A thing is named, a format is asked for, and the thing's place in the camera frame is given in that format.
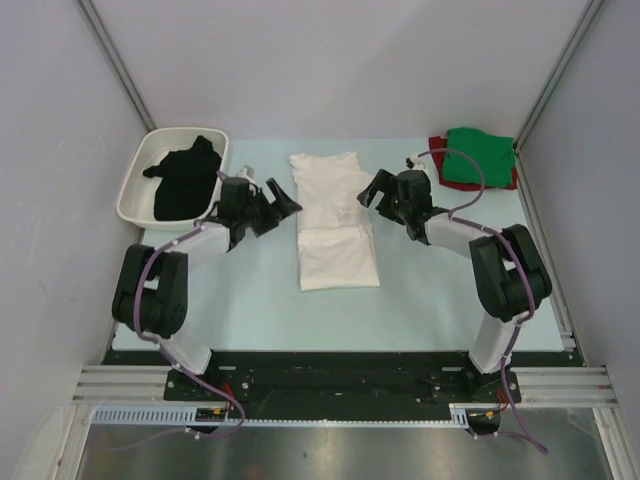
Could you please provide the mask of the white t-shirt with robot print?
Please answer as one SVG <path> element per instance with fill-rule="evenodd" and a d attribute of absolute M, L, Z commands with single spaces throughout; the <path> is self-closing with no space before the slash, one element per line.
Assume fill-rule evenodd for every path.
<path fill-rule="evenodd" d="M 297 215 L 300 288 L 378 287 L 373 229 L 357 200 L 372 176 L 361 169 L 358 155 L 298 153 L 289 161 L 302 206 Z"/>

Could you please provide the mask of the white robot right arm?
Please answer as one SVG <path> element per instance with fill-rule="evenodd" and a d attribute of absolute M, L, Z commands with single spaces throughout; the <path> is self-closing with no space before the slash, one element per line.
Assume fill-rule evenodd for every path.
<path fill-rule="evenodd" d="M 473 369 L 461 376 L 461 388 L 473 401 L 486 400 L 497 389 L 494 373 L 506 368 L 523 326 L 552 292 L 528 228 L 514 224 L 497 230 L 436 206 L 428 176 L 418 169 L 397 175 L 379 170 L 357 200 L 368 207 L 376 195 L 381 196 L 376 211 L 404 226 L 411 240 L 470 260 L 484 317 L 468 352 Z"/>

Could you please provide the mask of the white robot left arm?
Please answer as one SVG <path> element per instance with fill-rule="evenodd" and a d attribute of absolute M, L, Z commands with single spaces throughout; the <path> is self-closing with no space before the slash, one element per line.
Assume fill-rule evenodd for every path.
<path fill-rule="evenodd" d="M 185 385 L 202 400 L 219 392 L 221 376 L 208 367 L 211 349 L 187 326 L 189 276 L 233 250 L 248 231 L 260 237 L 303 211 L 275 179 L 266 186 L 272 200 L 247 175 L 222 179 L 219 200 L 190 231 L 158 247 L 133 244 L 123 259 L 112 318 L 158 346 L 174 368 L 189 372 Z"/>

